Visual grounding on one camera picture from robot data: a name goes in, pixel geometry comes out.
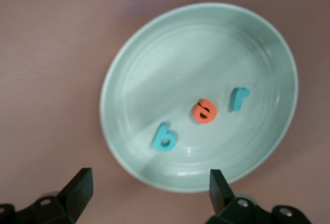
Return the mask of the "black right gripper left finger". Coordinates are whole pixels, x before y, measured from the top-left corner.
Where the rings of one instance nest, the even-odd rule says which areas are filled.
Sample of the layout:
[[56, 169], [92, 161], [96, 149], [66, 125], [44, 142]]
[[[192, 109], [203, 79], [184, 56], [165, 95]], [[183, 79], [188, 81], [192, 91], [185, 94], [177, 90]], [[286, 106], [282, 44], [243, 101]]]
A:
[[92, 196], [92, 169], [83, 168], [61, 191], [45, 194], [20, 211], [1, 204], [1, 223], [76, 223]]

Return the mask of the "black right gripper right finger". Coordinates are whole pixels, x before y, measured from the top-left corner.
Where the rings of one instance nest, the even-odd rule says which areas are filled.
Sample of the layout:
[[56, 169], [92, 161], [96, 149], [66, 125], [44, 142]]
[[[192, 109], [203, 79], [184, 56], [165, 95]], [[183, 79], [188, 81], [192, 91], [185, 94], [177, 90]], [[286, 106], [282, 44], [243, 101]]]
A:
[[210, 171], [209, 196], [215, 214], [207, 223], [311, 223], [292, 206], [277, 205], [267, 212], [249, 195], [235, 195], [221, 170]]

